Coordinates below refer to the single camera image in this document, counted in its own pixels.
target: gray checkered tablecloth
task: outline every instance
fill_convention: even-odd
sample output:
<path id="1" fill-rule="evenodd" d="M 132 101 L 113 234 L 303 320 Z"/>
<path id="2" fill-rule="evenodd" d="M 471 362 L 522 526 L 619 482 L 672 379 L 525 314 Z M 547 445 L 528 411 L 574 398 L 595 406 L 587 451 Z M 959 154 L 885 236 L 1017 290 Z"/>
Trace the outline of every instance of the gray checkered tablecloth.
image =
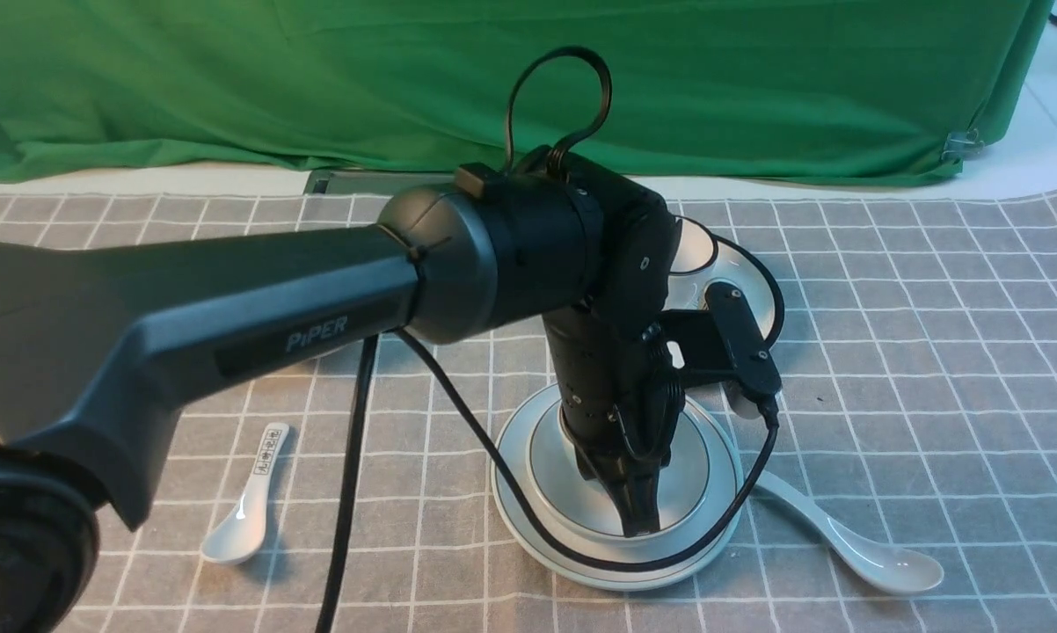
<path id="1" fill-rule="evenodd" d="M 97 248 L 372 221 L 384 198 L 0 197 L 0 240 Z M 982 202 L 710 202 L 681 211 L 781 280 L 785 376 L 769 469 L 946 580 L 873 592 L 774 502 L 722 557 L 653 594 L 546 573 L 495 511 L 483 450 L 400 340 L 379 350 L 339 630 L 384 632 L 1057 631 L 1057 191 Z M 61 630 L 310 631 L 327 571 L 356 346 L 191 406 L 150 521 L 101 513 L 103 556 Z M 492 432 L 549 384 L 539 320 L 437 350 Z M 717 413 L 745 463 L 762 427 Z M 272 537 L 202 564 L 264 425 L 279 460 Z"/>

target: spoon with printed text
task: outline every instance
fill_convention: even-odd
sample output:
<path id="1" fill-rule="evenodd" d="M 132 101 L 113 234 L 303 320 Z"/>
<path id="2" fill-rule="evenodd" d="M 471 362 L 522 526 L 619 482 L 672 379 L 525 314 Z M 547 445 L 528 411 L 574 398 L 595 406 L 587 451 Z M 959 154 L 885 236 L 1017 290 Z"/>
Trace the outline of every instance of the spoon with printed text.
<path id="1" fill-rule="evenodd" d="M 239 502 L 220 521 L 216 529 L 208 533 L 200 546 L 200 556 L 216 564 L 234 565 L 254 557 L 263 547 L 266 538 L 266 500 L 271 492 L 271 476 L 275 473 L 275 458 L 278 458 L 291 426 L 282 422 L 271 422 L 263 429 L 259 450 L 255 453 L 251 477 L 243 486 Z"/>

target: black bracket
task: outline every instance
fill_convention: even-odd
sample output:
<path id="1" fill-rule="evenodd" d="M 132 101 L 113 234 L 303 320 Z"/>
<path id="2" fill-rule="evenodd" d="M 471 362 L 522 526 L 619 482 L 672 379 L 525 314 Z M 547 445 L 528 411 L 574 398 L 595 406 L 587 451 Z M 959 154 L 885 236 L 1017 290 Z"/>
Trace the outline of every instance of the black bracket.
<path id="1" fill-rule="evenodd" d="M 668 310 L 659 319 L 666 338 L 681 348 L 682 386 L 734 384 L 757 405 L 777 395 L 782 377 L 746 297 L 724 281 L 709 285 L 704 297 L 708 310 Z"/>

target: white floor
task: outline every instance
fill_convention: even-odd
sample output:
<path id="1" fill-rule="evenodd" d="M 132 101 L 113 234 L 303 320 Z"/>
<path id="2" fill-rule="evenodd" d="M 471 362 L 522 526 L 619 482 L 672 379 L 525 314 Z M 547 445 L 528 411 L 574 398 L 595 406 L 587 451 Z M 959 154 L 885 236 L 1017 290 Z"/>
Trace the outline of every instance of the white floor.
<path id="1" fill-rule="evenodd" d="M 1040 41 L 1007 136 L 948 183 L 917 189 L 824 189 L 726 178 L 642 178 L 676 200 L 715 198 L 896 197 L 1006 198 L 1057 189 L 1057 29 Z M 298 196 L 307 173 L 260 165 L 199 164 L 155 169 L 100 169 L 0 185 L 0 193 L 182 193 L 182 196 Z"/>

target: white ceramic spoon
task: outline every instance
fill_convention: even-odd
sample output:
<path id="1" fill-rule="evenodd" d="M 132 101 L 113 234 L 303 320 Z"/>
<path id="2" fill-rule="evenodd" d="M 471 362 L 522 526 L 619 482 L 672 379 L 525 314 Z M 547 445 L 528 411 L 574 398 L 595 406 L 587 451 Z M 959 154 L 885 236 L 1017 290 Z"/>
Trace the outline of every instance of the white ceramic spoon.
<path id="1" fill-rule="evenodd" d="M 254 557 L 266 538 L 266 500 L 271 492 L 271 476 L 291 428 L 282 422 L 271 422 L 259 441 L 243 496 L 226 520 L 211 530 L 200 546 L 200 556 L 216 564 L 234 565 Z"/>
<path id="2" fill-rule="evenodd" d="M 882 592 L 894 596 L 911 596 L 928 592 L 943 582 L 943 565 L 934 558 L 912 550 L 867 540 L 841 525 L 810 498 L 773 473 L 762 472 L 756 487 L 765 489 L 802 515 L 811 525 L 818 528 L 837 552 L 837 556 L 849 563 L 857 576 Z"/>

